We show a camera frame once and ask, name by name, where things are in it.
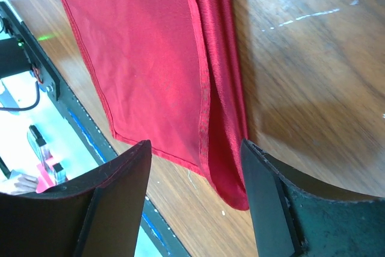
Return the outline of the red cloth napkin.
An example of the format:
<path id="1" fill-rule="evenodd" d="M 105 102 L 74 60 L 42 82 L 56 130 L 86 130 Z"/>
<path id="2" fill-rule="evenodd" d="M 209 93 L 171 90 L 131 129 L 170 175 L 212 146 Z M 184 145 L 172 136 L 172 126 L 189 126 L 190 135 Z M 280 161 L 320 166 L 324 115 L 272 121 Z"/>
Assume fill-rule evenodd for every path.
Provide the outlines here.
<path id="1" fill-rule="evenodd" d="M 247 210 L 231 0 L 61 0 L 112 136 L 205 177 Z"/>

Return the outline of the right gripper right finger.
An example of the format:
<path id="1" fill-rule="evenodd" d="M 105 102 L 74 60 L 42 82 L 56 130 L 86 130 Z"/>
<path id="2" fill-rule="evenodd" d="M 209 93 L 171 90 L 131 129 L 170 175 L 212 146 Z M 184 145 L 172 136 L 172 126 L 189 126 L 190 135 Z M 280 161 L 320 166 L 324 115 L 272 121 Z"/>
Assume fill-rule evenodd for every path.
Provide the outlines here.
<path id="1" fill-rule="evenodd" d="M 246 139 L 241 162 L 259 256 L 384 256 L 384 198 L 320 181 Z"/>

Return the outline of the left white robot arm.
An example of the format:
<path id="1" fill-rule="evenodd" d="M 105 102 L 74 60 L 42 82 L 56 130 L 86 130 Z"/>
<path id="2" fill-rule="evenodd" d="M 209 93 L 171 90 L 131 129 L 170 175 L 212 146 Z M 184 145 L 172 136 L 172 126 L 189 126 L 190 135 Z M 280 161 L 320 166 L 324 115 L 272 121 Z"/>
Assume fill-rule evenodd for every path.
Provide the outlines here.
<path id="1" fill-rule="evenodd" d="M 32 71 L 24 40 L 14 33 L 11 23 L 4 17 L 1 17 L 1 33 L 8 35 L 1 39 L 1 79 Z"/>

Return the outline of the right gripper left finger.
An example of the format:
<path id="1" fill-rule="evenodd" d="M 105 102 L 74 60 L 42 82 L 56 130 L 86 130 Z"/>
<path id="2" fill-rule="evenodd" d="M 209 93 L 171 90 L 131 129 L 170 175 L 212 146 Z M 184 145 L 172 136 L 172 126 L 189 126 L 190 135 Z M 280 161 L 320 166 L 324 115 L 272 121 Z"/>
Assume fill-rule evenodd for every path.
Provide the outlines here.
<path id="1" fill-rule="evenodd" d="M 144 140 L 43 193 L 1 195 L 2 256 L 133 256 L 152 163 Z"/>

